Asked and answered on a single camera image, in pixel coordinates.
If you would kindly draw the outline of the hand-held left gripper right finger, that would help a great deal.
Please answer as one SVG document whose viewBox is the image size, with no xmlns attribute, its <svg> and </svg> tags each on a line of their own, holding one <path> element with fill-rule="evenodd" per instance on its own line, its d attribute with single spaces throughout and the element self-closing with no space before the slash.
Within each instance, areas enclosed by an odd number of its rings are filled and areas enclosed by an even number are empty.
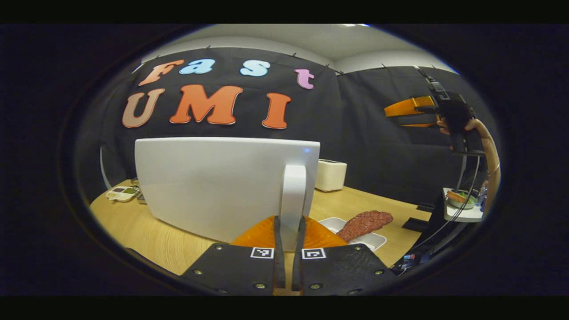
<svg viewBox="0 0 569 320">
<path fill-rule="evenodd" d="M 364 244 L 306 247 L 306 237 L 321 226 L 303 216 L 297 231 L 292 291 L 303 296 L 380 295 L 390 291 L 396 274 Z"/>
</svg>

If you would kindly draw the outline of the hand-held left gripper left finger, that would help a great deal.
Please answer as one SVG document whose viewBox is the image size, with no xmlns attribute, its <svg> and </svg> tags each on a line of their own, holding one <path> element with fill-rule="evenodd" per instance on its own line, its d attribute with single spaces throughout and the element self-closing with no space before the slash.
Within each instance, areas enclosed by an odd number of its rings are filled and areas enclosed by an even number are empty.
<svg viewBox="0 0 569 320">
<path fill-rule="evenodd" d="M 213 294 L 272 296 L 286 286 L 280 221 L 270 216 L 231 243 L 214 243 L 180 276 Z"/>
</svg>

